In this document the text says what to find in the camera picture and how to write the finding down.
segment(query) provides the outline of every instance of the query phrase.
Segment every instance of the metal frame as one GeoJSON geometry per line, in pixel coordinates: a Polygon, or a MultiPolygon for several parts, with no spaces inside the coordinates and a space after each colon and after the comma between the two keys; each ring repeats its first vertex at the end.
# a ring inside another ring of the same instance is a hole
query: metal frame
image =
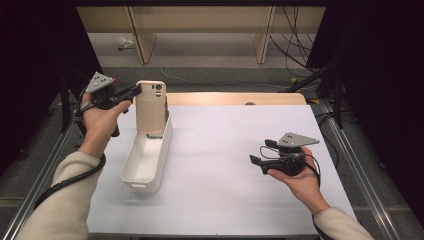
{"type": "MultiPolygon", "coordinates": [[[[326,99],[321,99],[321,103],[323,112],[333,111],[326,99]]],[[[373,213],[375,220],[377,221],[377,224],[379,225],[381,232],[384,235],[384,238],[401,239],[398,231],[396,230],[396,227],[394,226],[393,220],[390,217],[390,214],[384,207],[383,202],[381,201],[367,174],[365,173],[364,168],[362,167],[358,157],[355,154],[355,151],[350,145],[343,129],[340,129],[333,119],[330,119],[329,122],[334,136],[336,137],[337,142],[342,149],[347,162],[349,163],[353,175],[355,176],[355,179],[361,188],[362,194],[364,195],[364,198],[367,201],[368,206],[370,207],[371,212],[373,213]]]]}
{"type": "Polygon", "coordinates": [[[3,240],[15,239],[15,237],[18,235],[19,230],[22,228],[28,217],[31,215],[34,203],[37,201],[39,194],[48,187],[51,182],[51,175],[56,169],[55,167],[59,163],[58,161],[62,160],[59,158],[59,156],[62,154],[66,146],[66,140],[68,139],[69,134],[72,132],[73,126],[74,124],[69,124],[66,131],[59,135],[59,138],[56,141],[53,150],[50,152],[50,155],[47,158],[47,161],[44,163],[40,174],[32,185],[31,190],[25,197],[18,212],[10,222],[9,229],[4,235],[3,240]]]}

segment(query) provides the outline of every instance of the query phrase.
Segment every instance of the white tray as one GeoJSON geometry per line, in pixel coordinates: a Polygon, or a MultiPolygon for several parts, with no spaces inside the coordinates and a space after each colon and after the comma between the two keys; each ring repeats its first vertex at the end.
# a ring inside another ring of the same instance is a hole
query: white tray
{"type": "Polygon", "coordinates": [[[122,181],[134,192],[153,193],[159,190],[171,136],[170,114],[162,138],[136,135],[121,174],[122,181]]]}

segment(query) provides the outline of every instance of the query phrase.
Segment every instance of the forearm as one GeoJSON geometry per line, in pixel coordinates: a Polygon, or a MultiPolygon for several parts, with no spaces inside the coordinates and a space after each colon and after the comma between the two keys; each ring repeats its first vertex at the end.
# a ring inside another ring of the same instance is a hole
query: forearm
{"type": "Polygon", "coordinates": [[[328,208],[314,217],[316,227],[332,239],[373,239],[358,222],[338,208],[328,208]]]}
{"type": "MultiPolygon", "coordinates": [[[[53,184],[98,164],[98,159],[84,153],[70,154],[59,164],[53,184]]],[[[71,184],[47,198],[30,216],[17,239],[86,239],[86,220],[99,174],[71,184]]]]}

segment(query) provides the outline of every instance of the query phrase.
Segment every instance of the smartphone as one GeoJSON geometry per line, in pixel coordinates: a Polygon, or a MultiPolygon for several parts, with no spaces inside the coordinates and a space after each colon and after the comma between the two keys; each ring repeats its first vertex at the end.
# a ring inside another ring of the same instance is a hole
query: smartphone
{"type": "Polygon", "coordinates": [[[166,85],[161,81],[138,81],[141,93],[135,97],[137,132],[161,133],[166,123],[166,85]]]}

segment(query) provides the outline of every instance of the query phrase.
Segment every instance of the white table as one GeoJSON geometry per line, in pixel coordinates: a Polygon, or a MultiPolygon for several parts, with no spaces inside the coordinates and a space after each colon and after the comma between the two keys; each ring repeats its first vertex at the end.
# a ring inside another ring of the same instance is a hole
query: white table
{"type": "Polygon", "coordinates": [[[91,233],[173,237],[316,235],[310,212],[290,190],[251,164],[265,139],[286,132],[317,138],[310,145],[332,206],[355,218],[330,154],[307,105],[169,106],[173,136],[161,188],[134,193],[120,179],[136,134],[135,108],[121,116],[121,135],[92,198],[91,233]]]}

